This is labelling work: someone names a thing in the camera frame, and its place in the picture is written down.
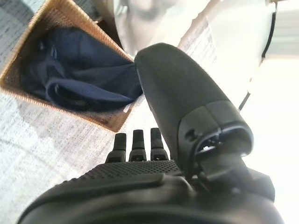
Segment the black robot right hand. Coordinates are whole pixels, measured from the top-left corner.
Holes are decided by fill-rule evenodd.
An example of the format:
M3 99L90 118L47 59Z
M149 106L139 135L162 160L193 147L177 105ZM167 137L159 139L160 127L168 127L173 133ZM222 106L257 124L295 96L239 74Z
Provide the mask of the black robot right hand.
M251 129L211 77L159 43L135 64L158 127L145 158L134 131L129 161L118 133L106 162L49 189L20 224L281 224L269 176L248 168Z

